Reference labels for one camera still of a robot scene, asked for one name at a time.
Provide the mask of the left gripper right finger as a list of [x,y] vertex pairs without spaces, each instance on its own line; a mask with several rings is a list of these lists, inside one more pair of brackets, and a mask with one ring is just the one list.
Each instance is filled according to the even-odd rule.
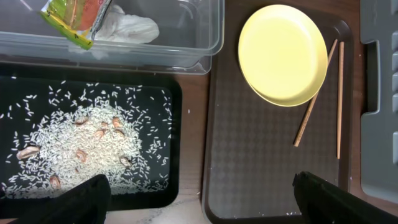
[[296,203],[305,223],[397,224],[397,217],[310,173],[295,174]]

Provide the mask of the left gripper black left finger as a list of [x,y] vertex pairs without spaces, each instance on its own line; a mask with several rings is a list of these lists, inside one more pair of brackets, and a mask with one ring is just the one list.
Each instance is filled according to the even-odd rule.
[[64,194],[36,206],[13,224],[94,223],[103,224],[111,200],[105,175],[96,175]]

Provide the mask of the yellow plate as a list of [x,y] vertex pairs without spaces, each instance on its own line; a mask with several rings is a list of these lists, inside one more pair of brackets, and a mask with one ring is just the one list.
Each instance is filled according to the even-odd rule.
[[273,4],[257,10],[245,22],[238,60],[256,94],[274,105],[293,107],[320,90],[328,51],[319,28],[304,12]]

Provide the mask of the white napkin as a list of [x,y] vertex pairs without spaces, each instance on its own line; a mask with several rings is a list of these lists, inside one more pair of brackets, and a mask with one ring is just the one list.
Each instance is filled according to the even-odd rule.
[[151,18],[126,14],[121,6],[110,4],[94,41],[148,44],[159,34],[159,27]]

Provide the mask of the green orange snack wrapper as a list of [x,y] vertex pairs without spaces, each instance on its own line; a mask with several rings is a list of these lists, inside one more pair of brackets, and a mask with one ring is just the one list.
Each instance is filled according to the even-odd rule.
[[69,41],[88,50],[110,4],[111,0],[49,0],[40,15]]

